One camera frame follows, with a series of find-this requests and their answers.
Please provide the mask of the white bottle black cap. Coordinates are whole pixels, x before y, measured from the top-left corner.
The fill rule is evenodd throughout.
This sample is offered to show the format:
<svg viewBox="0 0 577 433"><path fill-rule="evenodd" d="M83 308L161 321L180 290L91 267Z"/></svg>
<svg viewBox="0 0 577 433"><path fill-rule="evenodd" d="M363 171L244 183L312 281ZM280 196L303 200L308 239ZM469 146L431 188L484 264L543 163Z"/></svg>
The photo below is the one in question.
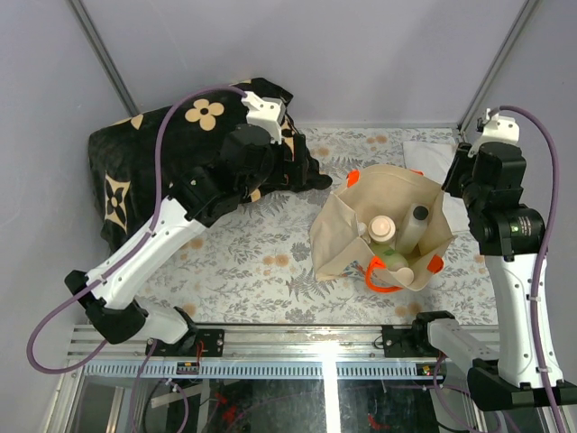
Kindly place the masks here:
<svg viewBox="0 0 577 433"><path fill-rule="evenodd" d="M429 209L413 204L406 213L397 231L396 250L405 255L416 248L428 227Z"/></svg>

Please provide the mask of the beige canvas tote bag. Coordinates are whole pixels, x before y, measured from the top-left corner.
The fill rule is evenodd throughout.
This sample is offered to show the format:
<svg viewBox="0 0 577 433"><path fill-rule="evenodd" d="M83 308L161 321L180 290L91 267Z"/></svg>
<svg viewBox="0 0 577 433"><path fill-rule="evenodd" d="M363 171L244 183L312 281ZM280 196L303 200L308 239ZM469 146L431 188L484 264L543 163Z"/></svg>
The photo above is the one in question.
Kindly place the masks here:
<svg viewBox="0 0 577 433"><path fill-rule="evenodd" d="M370 290L422 290L444 268L444 253L454 240L443 203L441 185L419 172L383 164L351 171L330 193L310 229L316 279L334 280L354 264L363 271ZM412 205L427 207L429 217L423 236L408 254L408 268L414 273L414 280L408 283L400 281L398 273L373 253L359 225L367 226L381 216L400 223Z"/></svg>

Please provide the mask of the beige jar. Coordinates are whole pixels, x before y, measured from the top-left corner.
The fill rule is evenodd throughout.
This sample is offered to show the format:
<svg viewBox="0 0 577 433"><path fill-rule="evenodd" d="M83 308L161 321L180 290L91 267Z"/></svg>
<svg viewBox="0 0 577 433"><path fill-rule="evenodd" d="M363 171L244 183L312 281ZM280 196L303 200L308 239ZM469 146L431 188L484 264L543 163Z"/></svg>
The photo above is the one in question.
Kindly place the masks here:
<svg viewBox="0 0 577 433"><path fill-rule="evenodd" d="M389 216L376 216L368 224L369 237L376 244L390 244L396 233L396 224Z"/></svg>

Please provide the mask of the green pump bottle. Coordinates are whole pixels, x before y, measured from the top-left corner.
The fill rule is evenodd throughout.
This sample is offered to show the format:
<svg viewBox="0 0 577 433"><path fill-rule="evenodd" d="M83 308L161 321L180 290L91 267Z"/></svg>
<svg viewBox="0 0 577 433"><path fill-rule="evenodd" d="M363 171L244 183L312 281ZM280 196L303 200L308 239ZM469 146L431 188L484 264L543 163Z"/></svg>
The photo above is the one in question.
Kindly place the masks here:
<svg viewBox="0 0 577 433"><path fill-rule="evenodd" d="M408 266L408 260L389 244L370 244L371 251L386 265L386 269L403 285L411 284L414 272Z"/></svg>

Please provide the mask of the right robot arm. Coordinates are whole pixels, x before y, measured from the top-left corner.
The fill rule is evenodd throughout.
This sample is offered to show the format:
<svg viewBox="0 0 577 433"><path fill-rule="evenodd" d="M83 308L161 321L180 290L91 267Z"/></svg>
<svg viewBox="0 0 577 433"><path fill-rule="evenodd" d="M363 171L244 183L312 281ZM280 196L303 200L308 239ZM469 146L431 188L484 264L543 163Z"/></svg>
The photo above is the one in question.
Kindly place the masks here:
<svg viewBox="0 0 577 433"><path fill-rule="evenodd" d="M423 312L413 322L411 345L420 355L446 355L465 373L473 401L484 411L573 405L576 387L567 382L554 351L543 345L537 359L531 307L544 326L546 306L531 286L543 282L535 269L545 223L520 202L527 162L514 144L488 142L479 148L460 143L443 190L460 198L469 228L485 258L495 294L499 350L464 330L447 311Z"/></svg>

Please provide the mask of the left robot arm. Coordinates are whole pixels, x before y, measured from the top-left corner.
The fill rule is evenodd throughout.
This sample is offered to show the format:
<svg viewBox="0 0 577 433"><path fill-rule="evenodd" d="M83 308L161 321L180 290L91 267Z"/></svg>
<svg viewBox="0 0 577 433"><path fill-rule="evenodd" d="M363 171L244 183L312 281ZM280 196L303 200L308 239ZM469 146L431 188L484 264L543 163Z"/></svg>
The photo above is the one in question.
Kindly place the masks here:
<svg viewBox="0 0 577 433"><path fill-rule="evenodd" d="M202 234L220 217L235 211L263 184L307 181L307 145L293 137L293 154L270 142L259 126L240 124L225 138L214 162L196 166L174 184L150 220L104 263L65 279L87 318L104 340L118 345L133 338L157 340L154 355L192 356L201 338L181 308L139 302L141 286L184 243Z"/></svg>

